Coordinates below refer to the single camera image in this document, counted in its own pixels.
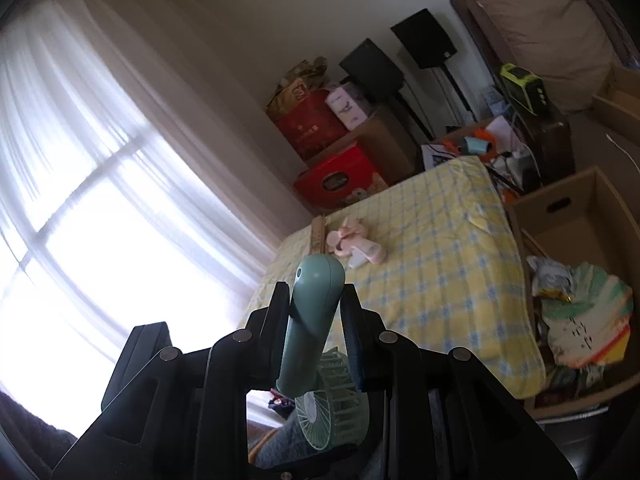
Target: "red box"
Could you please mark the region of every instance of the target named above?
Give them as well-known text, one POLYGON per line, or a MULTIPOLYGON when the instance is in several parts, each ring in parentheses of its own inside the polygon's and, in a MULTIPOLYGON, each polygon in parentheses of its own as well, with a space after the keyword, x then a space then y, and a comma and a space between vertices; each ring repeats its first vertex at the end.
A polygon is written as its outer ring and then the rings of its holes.
POLYGON ((388 187, 359 142, 305 171, 293 186, 322 210, 348 206, 388 187))
POLYGON ((324 102, 328 95, 328 90, 314 90, 275 123, 302 160, 309 160, 349 133, 324 102))

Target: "wall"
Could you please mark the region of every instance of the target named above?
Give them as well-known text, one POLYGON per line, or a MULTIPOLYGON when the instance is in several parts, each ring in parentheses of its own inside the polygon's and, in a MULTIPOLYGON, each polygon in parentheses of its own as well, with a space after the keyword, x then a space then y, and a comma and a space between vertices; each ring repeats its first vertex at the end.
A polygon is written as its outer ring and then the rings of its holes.
POLYGON ((417 87, 418 95, 438 133, 452 122, 442 91, 428 71, 420 71, 401 50, 389 27, 427 7, 450 34, 459 54, 450 69, 472 104, 479 91, 491 84, 484 62, 472 44, 449 0, 199 0, 252 51, 262 69, 256 76, 259 92, 267 95, 280 76, 299 60, 327 56, 333 76, 344 73, 337 63, 364 38, 370 37, 417 87))

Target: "white box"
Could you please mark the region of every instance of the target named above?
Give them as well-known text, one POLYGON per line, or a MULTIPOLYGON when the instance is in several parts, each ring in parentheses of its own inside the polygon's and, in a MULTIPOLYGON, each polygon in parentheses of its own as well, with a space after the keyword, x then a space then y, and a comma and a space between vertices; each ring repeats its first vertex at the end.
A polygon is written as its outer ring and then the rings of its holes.
POLYGON ((324 102, 349 131, 366 121, 373 110, 360 89, 351 82, 333 90, 324 102))

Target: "white sheer curtain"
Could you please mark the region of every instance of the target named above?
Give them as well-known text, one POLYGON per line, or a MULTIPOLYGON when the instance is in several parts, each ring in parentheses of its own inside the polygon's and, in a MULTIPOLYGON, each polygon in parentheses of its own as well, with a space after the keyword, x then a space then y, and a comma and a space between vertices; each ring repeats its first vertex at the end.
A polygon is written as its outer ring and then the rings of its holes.
POLYGON ((0 384, 75 434, 134 325, 211 346, 310 220, 216 27, 190 0, 37 0, 0 34, 0 384))

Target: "yellow plaid tablecloth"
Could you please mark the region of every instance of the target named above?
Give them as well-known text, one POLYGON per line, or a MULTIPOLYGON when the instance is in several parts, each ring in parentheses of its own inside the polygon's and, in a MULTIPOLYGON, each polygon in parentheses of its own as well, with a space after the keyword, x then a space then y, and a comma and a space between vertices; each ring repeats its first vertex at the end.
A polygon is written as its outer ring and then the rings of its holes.
MULTIPOLYGON (((335 212, 327 229, 345 216, 361 218, 367 237, 388 251, 379 266, 347 271, 363 308, 422 348, 469 348, 517 398, 542 389, 545 368, 527 316, 520 256, 478 158, 457 158, 335 212)), ((244 321, 269 303, 277 281, 293 285, 309 237, 307 227, 284 240, 244 321)), ((344 351, 338 317, 339 310, 326 348, 344 351)))

